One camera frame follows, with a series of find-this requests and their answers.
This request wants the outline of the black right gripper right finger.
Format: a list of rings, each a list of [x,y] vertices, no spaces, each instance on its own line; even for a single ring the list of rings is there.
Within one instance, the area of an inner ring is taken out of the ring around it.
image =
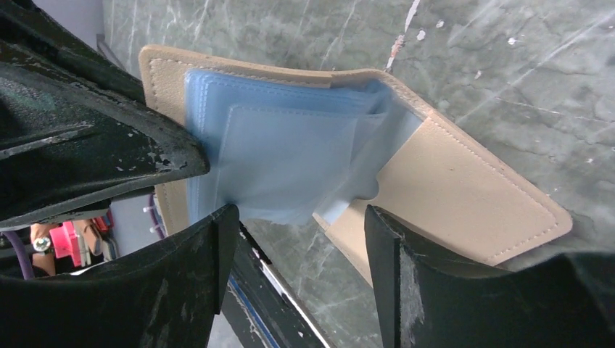
[[[565,252],[520,271],[474,262],[368,205],[385,347],[612,347],[614,255]]]

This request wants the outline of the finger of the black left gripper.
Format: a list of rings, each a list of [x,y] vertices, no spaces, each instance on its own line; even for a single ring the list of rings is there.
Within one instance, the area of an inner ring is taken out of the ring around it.
[[[145,102],[140,80],[74,36],[33,1],[1,2],[1,40],[29,49],[100,88]]]
[[[170,118],[57,72],[1,65],[1,226],[205,174],[204,149]]]

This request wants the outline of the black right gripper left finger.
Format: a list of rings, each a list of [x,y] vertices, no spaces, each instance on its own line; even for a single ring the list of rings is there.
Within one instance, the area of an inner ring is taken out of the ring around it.
[[[206,347],[239,238],[228,204],[80,275],[1,277],[3,347]]]

